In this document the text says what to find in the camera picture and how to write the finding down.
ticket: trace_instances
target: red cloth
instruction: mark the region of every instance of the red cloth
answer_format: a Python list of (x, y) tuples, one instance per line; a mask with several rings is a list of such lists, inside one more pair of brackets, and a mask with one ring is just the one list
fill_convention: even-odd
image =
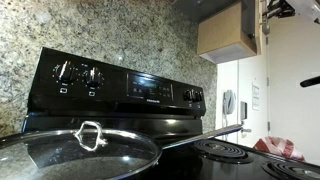
[(253, 148), (286, 158), (305, 161), (302, 153), (298, 151), (293, 142), (288, 139), (270, 136), (264, 137), (259, 139), (259, 141), (254, 145)]

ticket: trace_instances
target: black electric stove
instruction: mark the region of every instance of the black electric stove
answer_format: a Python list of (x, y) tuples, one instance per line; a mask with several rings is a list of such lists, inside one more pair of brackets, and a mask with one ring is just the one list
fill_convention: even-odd
[[(202, 134), (203, 90), (43, 48), (22, 132), (103, 128), (138, 131), (167, 144)], [(320, 167), (220, 141), (165, 149), (138, 179), (320, 179)]]

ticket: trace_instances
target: wooden cabinet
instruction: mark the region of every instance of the wooden cabinet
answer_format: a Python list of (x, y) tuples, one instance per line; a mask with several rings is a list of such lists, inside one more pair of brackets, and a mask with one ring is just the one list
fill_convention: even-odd
[(238, 1), (201, 22), (198, 55), (222, 63), (260, 54), (259, 4), (259, 0)]

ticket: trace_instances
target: stove control panel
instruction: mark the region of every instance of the stove control panel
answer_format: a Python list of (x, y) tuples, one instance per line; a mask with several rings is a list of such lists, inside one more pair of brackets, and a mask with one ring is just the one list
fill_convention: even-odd
[(130, 113), (195, 116), (203, 116), (206, 111), (200, 87), (42, 49), (28, 111), (101, 112), (119, 109)]

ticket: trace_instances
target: pan handle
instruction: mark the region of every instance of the pan handle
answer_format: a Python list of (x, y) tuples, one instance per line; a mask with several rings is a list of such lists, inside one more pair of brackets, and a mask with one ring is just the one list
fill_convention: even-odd
[(222, 135), (230, 134), (230, 133), (237, 132), (240, 130), (242, 130), (242, 125), (235, 124), (235, 125), (231, 125), (231, 126), (227, 126), (227, 127), (221, 128), (221, 129), (217, 129), (217, 130), (214, 130), (214, 131), (211, 131), (211, 132), (199, 135), (199, 136), (195, 136), (192, 138), (184, 139), (184, 140), (181, 140), (178, 142), (174, 142), (174, 143), (165, 145), (162, 147), (162, 149), (169, 149), (172, 147), (180, 146), (182, 144), (187, 144), (187, 143), (191, 143), (191, 142), (198, 141), (198, 140), (222, 136)]

